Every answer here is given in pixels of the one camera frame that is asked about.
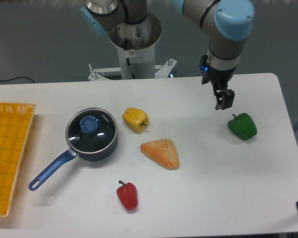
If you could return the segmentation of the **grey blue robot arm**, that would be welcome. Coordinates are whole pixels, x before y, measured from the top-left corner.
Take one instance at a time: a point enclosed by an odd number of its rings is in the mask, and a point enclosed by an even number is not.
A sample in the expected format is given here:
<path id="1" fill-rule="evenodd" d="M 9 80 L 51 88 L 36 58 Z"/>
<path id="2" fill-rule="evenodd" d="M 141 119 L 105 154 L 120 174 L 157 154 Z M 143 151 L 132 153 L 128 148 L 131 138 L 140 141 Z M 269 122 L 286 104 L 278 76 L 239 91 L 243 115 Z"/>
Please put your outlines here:
<path id="1" fill-rule="evenodd" d="M 216 109 L 232 106 L 233 77 L 251 33 L 255 10 L 248 0 L 175 0 L 174 7 L 210 38 L 201 57 L 202 83 L 211 83 Z M 98 34 L 107 34 L 116 47 L 123 79 L 155 78 L 155 46 L 161 37 L 160 21 L 148 12 L 145 0 L 87 0 L 81 14 Z"/>

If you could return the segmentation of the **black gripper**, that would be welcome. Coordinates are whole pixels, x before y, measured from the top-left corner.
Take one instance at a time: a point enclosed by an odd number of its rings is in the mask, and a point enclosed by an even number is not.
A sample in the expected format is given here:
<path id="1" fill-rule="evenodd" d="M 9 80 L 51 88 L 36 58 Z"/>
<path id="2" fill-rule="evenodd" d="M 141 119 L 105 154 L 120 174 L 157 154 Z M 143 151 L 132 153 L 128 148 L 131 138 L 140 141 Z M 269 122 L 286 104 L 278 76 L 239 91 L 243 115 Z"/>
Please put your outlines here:
<path id="1" fill-rule="evenodd" d="M 227 89 L 228 82 L 234 75 L 236 66 L 228 70 L 219 70 L 209 66 L 208 80 L 213 86 L 216 97 L 216 110 L 231 108 L 233 105 L 235 92 Z"/>

